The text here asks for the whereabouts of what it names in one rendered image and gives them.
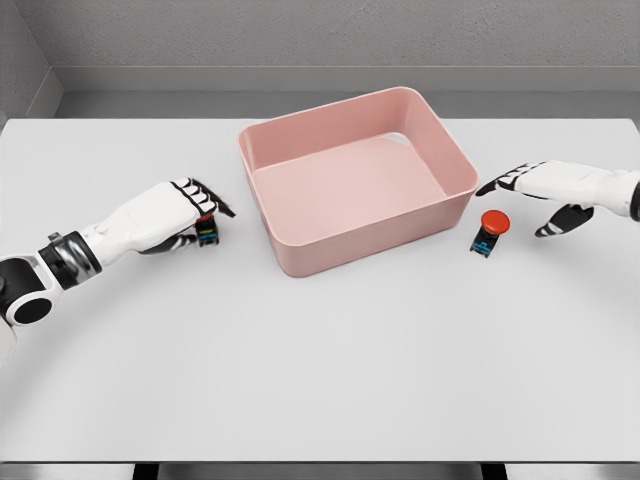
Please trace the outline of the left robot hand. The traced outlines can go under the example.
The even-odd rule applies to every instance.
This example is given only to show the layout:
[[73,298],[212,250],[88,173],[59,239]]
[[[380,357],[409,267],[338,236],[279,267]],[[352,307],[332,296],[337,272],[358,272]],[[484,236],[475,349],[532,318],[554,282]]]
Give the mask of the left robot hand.
[[183,178],[161,182],[129,200],[104,222],[101,232],[126,251],[165,253],[198,244],[194,225],[209,213],[235,216],[204,183]]

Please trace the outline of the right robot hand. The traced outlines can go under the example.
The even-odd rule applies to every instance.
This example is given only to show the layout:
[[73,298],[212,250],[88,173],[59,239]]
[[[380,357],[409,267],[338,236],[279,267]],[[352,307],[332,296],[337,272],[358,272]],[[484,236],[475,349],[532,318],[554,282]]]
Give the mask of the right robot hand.
[[561,161],[526,163],[479,188],[476,196],[498,189],[560,202],[563,206],[535,232],[538,238],[563,235],[592,219],[596,200],[613,173],[604,169]]

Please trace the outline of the pink plastic basket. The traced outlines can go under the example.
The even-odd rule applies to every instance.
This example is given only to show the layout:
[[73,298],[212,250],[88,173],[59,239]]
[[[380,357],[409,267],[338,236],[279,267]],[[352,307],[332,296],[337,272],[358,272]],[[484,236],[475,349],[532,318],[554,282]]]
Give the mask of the pink plastic basket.
[[454,227],[479,183],[408,87],[265,120],[237,142],[277,262],[292,277]]

